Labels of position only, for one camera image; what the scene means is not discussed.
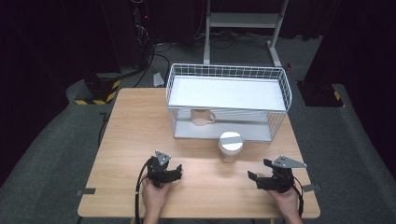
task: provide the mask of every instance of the human hand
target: human hand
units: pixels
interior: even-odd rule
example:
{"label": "human hand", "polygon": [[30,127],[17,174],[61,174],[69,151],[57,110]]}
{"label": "human hand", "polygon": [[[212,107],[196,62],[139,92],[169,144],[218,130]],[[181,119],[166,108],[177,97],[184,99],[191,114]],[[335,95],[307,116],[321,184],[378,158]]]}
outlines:
{"label": "human hand", "polygon": [[145,178],[142,186],[142,197],[146,206],[145,224],[157,224],[172,183],[166,183],[157,188],[151,180]]}
{"label": "human hand", "polygon": [[282,217],[285,218],[286,223],[303,223],[298,214],[298,195],[293,188],[284,193],[278,193],[276,190],[267,190],[267,192],[274,198],[276,206],[279,208]]}

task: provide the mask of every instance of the hand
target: hand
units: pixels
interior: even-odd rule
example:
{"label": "hand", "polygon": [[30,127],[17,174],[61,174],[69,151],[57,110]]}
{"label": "hand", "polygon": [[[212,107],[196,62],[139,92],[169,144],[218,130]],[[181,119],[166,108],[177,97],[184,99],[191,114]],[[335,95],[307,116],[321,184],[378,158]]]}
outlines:
{"label": "hand", "polygon": [[276,190],[267,190],[267,192],[274,198],[276,206],[279,208],[282,217],[285,218],[286,223],[303,223],[298,214],[298,195],[293,188],[284,193],[278,193]]}
{"label": "hand", "polygon": [[172,183],[166,183],[157,188],[151,180],[145,178],[142,185],[142,197],[146,206],[145,224],[157,224]]}

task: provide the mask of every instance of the metal stand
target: metal stand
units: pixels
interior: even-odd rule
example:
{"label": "metal stand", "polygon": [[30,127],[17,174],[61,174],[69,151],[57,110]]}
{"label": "metal stand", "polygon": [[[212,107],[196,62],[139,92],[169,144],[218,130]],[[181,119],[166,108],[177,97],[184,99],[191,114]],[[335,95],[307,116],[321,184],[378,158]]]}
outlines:
{"label": "metal stand", "polygon": [[274,29],[273,38],[267,41],[267,46],[271,53],[274,66],[281,67],[282,65],[277,56],[275,44],[283,18],[285,17],[288,2],[289,0],[283,0],[279,13],[211,13],[210,0],[207,0],[204,64],[210,64],[210,27],[272,28]]}

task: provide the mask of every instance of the dark background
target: dark background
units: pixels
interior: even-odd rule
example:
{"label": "dark background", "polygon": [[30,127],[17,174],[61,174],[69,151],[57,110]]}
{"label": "dark background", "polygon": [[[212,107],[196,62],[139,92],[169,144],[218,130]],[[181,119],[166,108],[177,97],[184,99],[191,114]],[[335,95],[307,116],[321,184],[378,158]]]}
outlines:
{"label": "dark background", "polygon": [[[107,40],[109,33],[104,29],[106,22],[101,20],[103,11],[99,7],[100,1],[84,2],[92,6],[92,12],[88,14],[92,18],[90,26],[92,29],[96,27],[96,32],[102,31],[96,39],[100,40],[99,44],[92,41],[88,43],[94,45],[85,47],[94,49],[99,55],[105,52],[107,57],[114,56],[108,54],[114,54],[114,49]],[[175,5],[172,5],[173,1],[167,2],[171,9],[156,8],[171,10],[168,12],[173,15],[176,11],[182,11],[184,13],[176,14],[181,18],[169,17],[169,13],[162,14],[161,11],[156,11],[155,15],[159,18],[151,18],[152,20],[167,19],[172,27],[178,25],[173,20],[188,21],[192,24],[181,23],[184,28],[178,29],[180,34],[171,32],[176,36],[174,37],[166,33],[166,20],[162,20],[162,23],[155,23],[156,35],[169,39],[181,37],[188,43],[193,38],[191,34],[196,33],[199,25],[197,20],[201,19],[202,2],[184,1],[191,5],[181,8],[175,8]],[[244,1],[242,7],[240,1],[213,2],[213,11],[255,12],[262,8],[264,11],[257,12],[272,12],[279,8],[279,1],[249,0]],[[66,89],[84,78],[86,74],[83,71],[98,72],[92,68],[98,64],[104,65],[104,59],[100,57],[96,61],[85,62],[85,70],[76,64],[76,58],[84,59],[90,54],[76,55],[77,51],[69,48],[70,34],[66,27],[70,25],[70,11],[67,11],[66,6],[74,6],[74,3],[76,1],[71,0],[7,0],[0,3],[0,63],[3,79],[0,83],[3,96],[0,184],[6,180],[14,165],[41,130],[69,104],[64,94]],[[151,3],[158,6],[155,0]],[[396,90],[393,86],[396,78],[392,61],[396,58],[396,19],[390,6],[391,1],[290,0],[280,36],[294,38],[302,35],[308,40],[324,35],[306,81],[342,83],[346,86],[365,131],[395,176],[395,147],[391,140],[396,139],[393,118],[396,114]],[[194,16],[183,20],[183,15],[186,17],[188,14]],[[109,61],[106,58],[106,62],[110,64],[103,70],[117,70],[118,64],[115,61],[116,59]]]}

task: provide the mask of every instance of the wooden table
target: wooden table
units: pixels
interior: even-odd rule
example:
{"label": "wooden table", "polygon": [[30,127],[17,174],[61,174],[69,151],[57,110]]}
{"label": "wooden table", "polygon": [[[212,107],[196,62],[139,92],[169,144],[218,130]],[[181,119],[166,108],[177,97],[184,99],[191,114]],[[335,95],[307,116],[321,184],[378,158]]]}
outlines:
{"label": "wooden table", "polygon": [[[165,89],[120,90],[87,183],[94,194],[82,196],[82,217],[134,217],[134,190],[139,172],[155,150],[172,156],[168,170],[182,164],[182,178],[173,183],[161,217],[280,217],[272,198],[248,179],[248,171],[271,176],[263,165],[284,155],[303,161],[289,117],[272,143],[246,142],[237,162],[219,158],[217,140],[176,139],[165,101]],[[293,169],[303,185],[305,169]],[[140,200],[141,217],[145,207]],[[303,217],[318,217],[313,191],[304,194]]]}

